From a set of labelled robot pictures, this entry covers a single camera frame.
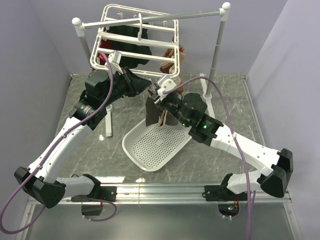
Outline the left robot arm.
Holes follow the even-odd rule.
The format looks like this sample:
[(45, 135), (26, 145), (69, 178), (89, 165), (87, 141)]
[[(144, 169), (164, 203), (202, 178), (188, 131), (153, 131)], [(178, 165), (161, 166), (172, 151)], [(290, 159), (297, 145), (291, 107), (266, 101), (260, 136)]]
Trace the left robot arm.
[(29, 167), (19, 167), (14, 177), (23, 191), (48, 209), (63, 198), (85, 196), (89, 201), (102, 199), (101, 182), (89, 174), (60, 178), (59, 174), (80, 143), (91, 135), (107, 115), (107, 106), (123, 97), (136, 97), (152, 82), (124, 67), (110, 78), (104, 70), (92, 71), (85, 89), (69, 113), (60, 132)]

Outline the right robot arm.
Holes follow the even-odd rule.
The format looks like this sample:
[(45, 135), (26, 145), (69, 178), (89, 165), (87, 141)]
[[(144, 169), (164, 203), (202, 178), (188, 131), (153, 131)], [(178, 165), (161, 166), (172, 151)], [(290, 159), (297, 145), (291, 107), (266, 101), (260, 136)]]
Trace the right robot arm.
[(179, 96), (176, 91), (165, 96), (150, 92), (155, 106), (168, 111), (183, 127), (189, 128), (193, 140), (212, 148), (223, 150), (245, 160), (255, 168), (249, 173), (228, 173), (219, 186), (207, 186), (204, 198), (207, 201), (227, 202), (248, 191), (264, 191), (283, 198), (293, 173), (293, 153), (283, 148), (276, 150), (260, 145), (232, 131), (228, 125), (206, 114), (207, 104), (198, 93)]

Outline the olive underwear with beige waistband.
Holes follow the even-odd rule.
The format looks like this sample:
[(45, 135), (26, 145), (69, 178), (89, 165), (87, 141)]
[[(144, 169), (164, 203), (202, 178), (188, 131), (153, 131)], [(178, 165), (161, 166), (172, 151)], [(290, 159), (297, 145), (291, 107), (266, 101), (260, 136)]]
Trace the olive underwear with beige waistband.
[(154, 124), (159, 124), (161, 127), (163, 127), (164, 125), (180, 125), (180, 122), (170, 112), (160, 108), (160, 104), (176, 104), (177, 102), (177, 100), (170, 100), (170, 97), (168, 96), (158, 105), (156, 105), (153, 99), (148, 96), (145, 103), (145, 126), (148, 127)]

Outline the white square clip hanger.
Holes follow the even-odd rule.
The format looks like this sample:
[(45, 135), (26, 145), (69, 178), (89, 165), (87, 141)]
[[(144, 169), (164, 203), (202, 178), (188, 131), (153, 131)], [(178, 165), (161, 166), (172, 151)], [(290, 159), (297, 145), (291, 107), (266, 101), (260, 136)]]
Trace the white square clip hanger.
[[(126, 18), (126, 19), (115, 19), (108, 17), (109, 9), (124, 10), (127, 12), (137, 13), (137, 17)], [(90, 23), (81, 23), (78, 27), (77, 35), (80, 38), (85, 37), (84, 31), (86, 29), (97, 28), (97, 35), (95, 44), (92, 51), (89, 50), (88, 43), (83, 44), (83, 49), (87, 55), (87, 59), (91, 67), (95, 70), (106, 70), (109, 68), (105, 65), (100, 65), (97, 62), (98, 53), (100, 52), (105, 54), (110, 54), (113, 52), (112, 49), (99, 48), (101, 41), (103, 39), (113, 40), (128, 44), (135, 44), (138, 46), (148, 46), (154, 48), (164, 48), (173, 50), (172, 57), (161, 57), (155, 55), (145, 55), (138, 54), (126, 51), (120, 51), (122, 56), (131, 57), (137, 59), (146, 59), (149, 61), (158, 61), (158, 62), (168, 62), (173, 63), (174, 71), (169, 74), (173, 79), (180, 74), (180, 47), (179, 47), (179, 15), (178, 14), (167, 14), (163, 12), (151, 11), (146, 9), (134, 8), (118, 4), (109, 4), (103, 9), (101, 21), (90, 22)], [(108, 33), (108, 29), (114, 26), (131, 26), (138, 28), (137, 37), (130, 37), (125, 35)], [(160, 40), (150, 40), (142, 38), (143, 30), (155, 30), (161, 33), (171, 32), (173, 34), (173, 40), (171, 42), (160, 41)]]

